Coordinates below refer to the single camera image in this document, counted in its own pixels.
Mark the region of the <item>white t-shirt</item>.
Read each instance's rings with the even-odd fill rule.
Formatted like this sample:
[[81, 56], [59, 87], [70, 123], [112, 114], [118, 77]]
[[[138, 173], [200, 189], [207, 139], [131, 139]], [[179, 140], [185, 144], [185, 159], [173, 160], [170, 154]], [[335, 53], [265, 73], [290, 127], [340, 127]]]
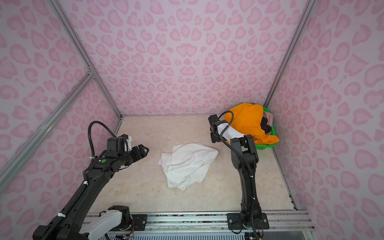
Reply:
[[163, 169], [169, 188], [186, 190], [202, 183], [219, 152], [201, 143], [173, 146], [171, 153], [162, 153], [158, 165]]

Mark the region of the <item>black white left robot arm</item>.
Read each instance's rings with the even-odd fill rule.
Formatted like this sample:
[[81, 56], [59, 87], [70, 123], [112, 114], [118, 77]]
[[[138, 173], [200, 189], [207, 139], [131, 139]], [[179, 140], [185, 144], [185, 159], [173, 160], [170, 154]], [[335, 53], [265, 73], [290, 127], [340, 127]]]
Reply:
[[107, 149], [95, 157], [83, 171], [83, 182], [69, 202], [47, 225], [40, 225], [33, 233], [34, 240], [90, 240], [89, 231], [81, 233], [83, 222], [99, 193], [115, 173], [144, 159], [149, 148], [130, 147], [128, 135], [112, 137]]

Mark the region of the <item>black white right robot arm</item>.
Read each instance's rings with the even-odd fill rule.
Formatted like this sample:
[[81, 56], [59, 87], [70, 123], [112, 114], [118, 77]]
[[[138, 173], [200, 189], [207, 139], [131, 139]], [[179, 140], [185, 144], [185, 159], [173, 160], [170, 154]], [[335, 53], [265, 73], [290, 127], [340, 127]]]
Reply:
[[212, 143], [223, 143], [231, 151], [234, 168], [239, 172], [242, 188], [241, 218], [243, 226], [256, 229], [262, 220], [262, 210], [257, 196], [255, 174], [259, 157], [254, 138], [235, 130], [231, 123], [234, 114], [226, 111], [208, 118]]

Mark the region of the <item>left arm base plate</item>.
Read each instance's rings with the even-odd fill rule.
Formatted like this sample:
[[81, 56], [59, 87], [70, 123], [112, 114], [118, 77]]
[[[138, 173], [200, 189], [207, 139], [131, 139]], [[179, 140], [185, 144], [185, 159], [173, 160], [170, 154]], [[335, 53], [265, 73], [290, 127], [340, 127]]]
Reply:
[[144, 231], [147, 224], [148, 215], [133, 214], [122, 221], [122, 225], [118, 227], [120, 231]]

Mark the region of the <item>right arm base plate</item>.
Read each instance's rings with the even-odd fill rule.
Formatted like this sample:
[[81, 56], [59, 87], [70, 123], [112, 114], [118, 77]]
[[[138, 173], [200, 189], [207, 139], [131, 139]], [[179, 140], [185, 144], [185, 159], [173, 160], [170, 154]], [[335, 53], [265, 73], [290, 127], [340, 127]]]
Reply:
[[[246, 220], [246, 217], [243, 213], [228, 213], [227, 223], [229, 230], [239, 231], [242, 230], [252, 230], [253, 226], [251, 224], [251, 219]], [[269, 230], [270, 225], [265, 213], [261, 214], [261, 218], [258, 220], [258, 224], [255, 223], [256, 230]]]

